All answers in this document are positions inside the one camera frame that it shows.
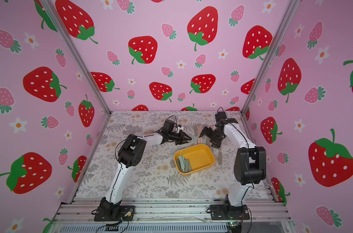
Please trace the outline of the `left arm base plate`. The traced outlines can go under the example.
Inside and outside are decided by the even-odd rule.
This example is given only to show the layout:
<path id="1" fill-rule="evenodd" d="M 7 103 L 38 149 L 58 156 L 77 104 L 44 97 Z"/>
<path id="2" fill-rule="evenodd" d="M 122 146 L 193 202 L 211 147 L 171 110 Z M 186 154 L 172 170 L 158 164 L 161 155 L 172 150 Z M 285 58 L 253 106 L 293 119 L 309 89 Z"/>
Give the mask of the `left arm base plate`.
<path id="1" fill-rule="evenodd" d="M 135 213 L 135 206 L 115 206 L 111 210 L 106 210 L 104 207 L 100 206 L 94 217 L 95 222 L 104 221 L 133 221 L 133 215 Z"/>

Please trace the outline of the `grey green folding knife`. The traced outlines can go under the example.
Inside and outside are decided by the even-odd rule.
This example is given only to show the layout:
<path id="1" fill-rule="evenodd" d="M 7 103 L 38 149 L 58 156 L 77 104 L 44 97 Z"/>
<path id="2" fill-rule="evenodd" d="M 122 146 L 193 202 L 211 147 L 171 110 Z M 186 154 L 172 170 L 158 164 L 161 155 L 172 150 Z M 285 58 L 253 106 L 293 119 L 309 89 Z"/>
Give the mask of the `grey green folding knife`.
<path id="1" fill-rule="evenodd" d="M 218 152 L 218 165 L 222 165 L 223 164 L 223 154 L 221 151 Z"/>

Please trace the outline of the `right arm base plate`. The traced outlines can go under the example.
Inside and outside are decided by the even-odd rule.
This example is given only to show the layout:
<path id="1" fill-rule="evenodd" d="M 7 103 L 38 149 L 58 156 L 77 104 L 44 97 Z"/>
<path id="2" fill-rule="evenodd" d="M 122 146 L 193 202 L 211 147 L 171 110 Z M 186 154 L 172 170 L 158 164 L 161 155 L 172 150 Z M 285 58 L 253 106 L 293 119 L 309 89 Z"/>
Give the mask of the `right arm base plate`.
<path id="1" fill-rule="evenodd" d="M 250 213 L 246 205 L 231 206 L 227 203 L 210 205 L 206 210 L 212 220 L 250 220 Z"/>

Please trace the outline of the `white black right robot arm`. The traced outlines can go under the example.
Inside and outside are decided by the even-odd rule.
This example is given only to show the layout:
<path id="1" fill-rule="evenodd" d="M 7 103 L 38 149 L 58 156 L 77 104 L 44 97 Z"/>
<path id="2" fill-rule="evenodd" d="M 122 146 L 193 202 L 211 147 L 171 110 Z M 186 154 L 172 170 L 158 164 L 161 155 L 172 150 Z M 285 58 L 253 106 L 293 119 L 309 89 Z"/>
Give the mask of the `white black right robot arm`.
<path id="1" fill-rule="evenodd" d="M 217 149 L 228 138 L 237 149 L 233 166 L 236 183 L 227 195 L 224 206 L 226 209 L 243 207 L 254 185 L 266 179 L 266 150 L 250 141 L 236 119 L 226 116 L 217 117 L 215 128 L 204 128 L 200 136 L 208 137 L 211 147 Z"/>

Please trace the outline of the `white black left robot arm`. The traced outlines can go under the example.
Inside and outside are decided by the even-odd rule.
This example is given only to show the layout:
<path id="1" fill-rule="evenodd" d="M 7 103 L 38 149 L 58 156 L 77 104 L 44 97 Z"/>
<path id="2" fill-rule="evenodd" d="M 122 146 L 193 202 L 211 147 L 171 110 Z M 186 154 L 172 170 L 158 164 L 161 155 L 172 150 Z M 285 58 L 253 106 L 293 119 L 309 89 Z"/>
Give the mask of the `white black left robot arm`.
<path id="1" fill-rule="evenodd" d="M 119 214 L 119 206 L 126 183 L 133 169 L 140 163 L 146 148 L 166 142 L 174 142 L 177 145 L 182 145 L 189 143 L 191 140 L 192 138 L 182 130 L 166 134 L 155 132 L 152 135 L 142 137 L 130 134 L 117 154 L 118 166 L 115 177 L 97 210 L 111 218 L 115 218 Z"/>

